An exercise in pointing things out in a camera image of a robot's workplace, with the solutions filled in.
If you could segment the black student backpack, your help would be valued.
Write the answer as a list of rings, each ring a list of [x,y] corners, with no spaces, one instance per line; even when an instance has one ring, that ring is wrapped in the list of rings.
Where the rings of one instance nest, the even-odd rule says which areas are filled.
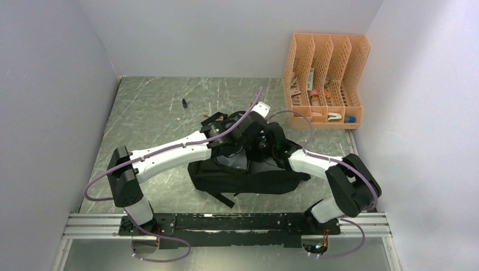
[[[309,174],[279,168],[272,159],[255,162],[254,148],[229,158],[218,156],[189,163],[188,172],[197,190],[207,192],[230,208],[234,202],[226,198],[225,193],[280,195],[295,190],[302,181],[311,178]]]

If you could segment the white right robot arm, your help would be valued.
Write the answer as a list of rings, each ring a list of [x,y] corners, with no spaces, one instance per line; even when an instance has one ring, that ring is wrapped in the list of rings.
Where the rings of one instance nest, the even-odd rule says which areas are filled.
[[[332,196],[308,209],[311,215],[305,218],[304,224],[310,233],[320,233],[326,222],[334,218],[356,217],[376,206],[382,190],[359,156],[327,156],[308,151],[288,140],[278,123],[265,124],[263,132],[266,154],[280,168],[320,177],[329,184]]]

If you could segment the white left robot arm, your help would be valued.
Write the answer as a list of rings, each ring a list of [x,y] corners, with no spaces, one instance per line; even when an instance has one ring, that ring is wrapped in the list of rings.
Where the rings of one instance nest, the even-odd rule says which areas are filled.
[[[199,131],[170,143],[132,152],[117,148],[106,174],[115,206],[127,212],[141,234],[152,233],[156,218],[140,184],[184,164],[236,156],[246,148],[243,132],[251,124],[264,124],[268,113],[269,107],[259,103],[222,121],[217,113],[203,121]]]

